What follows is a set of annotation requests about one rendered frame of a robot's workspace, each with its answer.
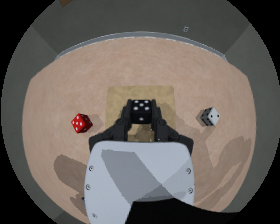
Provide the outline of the tan mat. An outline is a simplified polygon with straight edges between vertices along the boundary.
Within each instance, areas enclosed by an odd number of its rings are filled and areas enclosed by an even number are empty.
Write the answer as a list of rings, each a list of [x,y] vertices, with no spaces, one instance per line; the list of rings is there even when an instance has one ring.
[[[113,126],[121,117],[122,109],[126,107],[128,99],[150,101],[156,99],[162,118],[176,131],[173,88],[162,85],[108,87],[105,130]],[[150,124],[132,124],[132,129],[128,132],[128,141],[154,142],[154,134]]]

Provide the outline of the grey die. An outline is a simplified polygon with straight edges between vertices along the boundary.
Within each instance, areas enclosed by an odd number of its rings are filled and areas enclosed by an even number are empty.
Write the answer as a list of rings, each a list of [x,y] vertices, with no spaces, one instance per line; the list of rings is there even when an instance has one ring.
[[[206,126],[216,126],[220,115],[214,107],[205,109],[200,119],[204,122]]]

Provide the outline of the red die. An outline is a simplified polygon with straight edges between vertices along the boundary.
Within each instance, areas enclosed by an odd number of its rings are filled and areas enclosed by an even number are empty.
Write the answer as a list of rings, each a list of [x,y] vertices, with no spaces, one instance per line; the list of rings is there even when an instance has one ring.
[[[77,116],[71,121],[76,133],[86,133],[92,126],[89,117],[84,114],[78,113]]]

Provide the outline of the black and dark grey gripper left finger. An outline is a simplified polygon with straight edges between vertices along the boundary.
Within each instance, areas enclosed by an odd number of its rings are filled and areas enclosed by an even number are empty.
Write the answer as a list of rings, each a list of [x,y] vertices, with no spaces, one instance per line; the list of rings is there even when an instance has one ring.
[[[91,136],[89,138],[90,153],[96,142],[103,140],[128,141],[128,131],[132,129],[131,118],[132,100],[128,99],[126,107],[123,107],[121,117],[116,120],[115,124],[105,130],[103,133]]]

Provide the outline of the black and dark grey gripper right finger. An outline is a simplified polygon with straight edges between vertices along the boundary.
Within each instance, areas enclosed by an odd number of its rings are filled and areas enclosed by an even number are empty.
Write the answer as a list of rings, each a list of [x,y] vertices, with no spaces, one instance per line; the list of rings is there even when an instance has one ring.
[[[160,107],[156,105],[156,99],[151,100],[152,116],[151,129],[154,134],[154,142],[157,141],[176,141],[185,144],[190,152],[193,150],[194,141],[184,135],[180,135],[177,131],[167,125],[166,120],[162,119]]]

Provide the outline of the black die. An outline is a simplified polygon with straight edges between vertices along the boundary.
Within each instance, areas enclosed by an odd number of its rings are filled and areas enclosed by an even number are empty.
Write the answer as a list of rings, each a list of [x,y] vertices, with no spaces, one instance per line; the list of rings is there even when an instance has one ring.
[[[133,100],[131,118],[133,124],[150,124],[152,107],[150,100]]]

